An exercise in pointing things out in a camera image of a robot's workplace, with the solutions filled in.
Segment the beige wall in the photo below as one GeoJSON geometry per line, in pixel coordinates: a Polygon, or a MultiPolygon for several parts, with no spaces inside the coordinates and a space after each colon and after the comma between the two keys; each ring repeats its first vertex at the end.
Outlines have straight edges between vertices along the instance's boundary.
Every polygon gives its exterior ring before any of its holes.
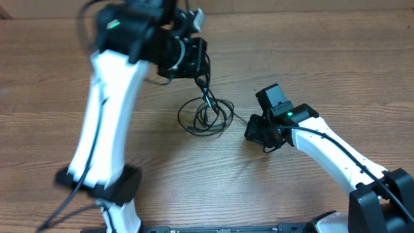
{"type": "MultiPolygon", "coordinates": [[[[0,0],[9,17],[72,18],[86,0],[0,0]]],[[[201,7],[207,14],[319,11],[319,10],[403,10],[414,7],[414,0],[190,0],[191,7],[201,7]]],[[[95,6],[93,15],[102,5],[95,6]]]]}

